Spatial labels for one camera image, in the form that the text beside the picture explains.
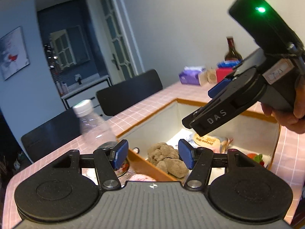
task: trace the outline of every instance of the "brown wine bottle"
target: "brown wine bottle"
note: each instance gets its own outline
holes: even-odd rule
[[[234,40],[232,36],[227,37],[229,52],[225,55],[225,61],[227,60],[242,60],[242,56],[235,49]]]

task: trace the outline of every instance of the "green led indicator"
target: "green led indicator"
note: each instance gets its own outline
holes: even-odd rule
[[[264,7],[256,7],[255,9],[258,10],[259,12],[261,12],[261,13],[266,12],[266,9]]]

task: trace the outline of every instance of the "chair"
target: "chair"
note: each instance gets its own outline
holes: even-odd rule
[[[70,108],[23,135],[21,142],[36,162],[80,135],[79,119]]]
[[[96,92],[105,115],[115,116],[134,104],[162,90],[156,70],[152,69],[127,81]]]

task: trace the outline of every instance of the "mirror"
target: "mirror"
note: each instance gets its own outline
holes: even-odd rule
[[[90,60],[80,26],[50,33],[49,39],[62,70]]]

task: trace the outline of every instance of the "glass paneled door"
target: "glass paneled door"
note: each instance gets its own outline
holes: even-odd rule
[[[100,0],[105,16],[106,27],[109,30],[108,38],[112,51],[112,62],[115,64],[120,76],[125,80],[135,76],[130,63],[129,54],[123,39],[122,31],[119,26],[112,0]]]

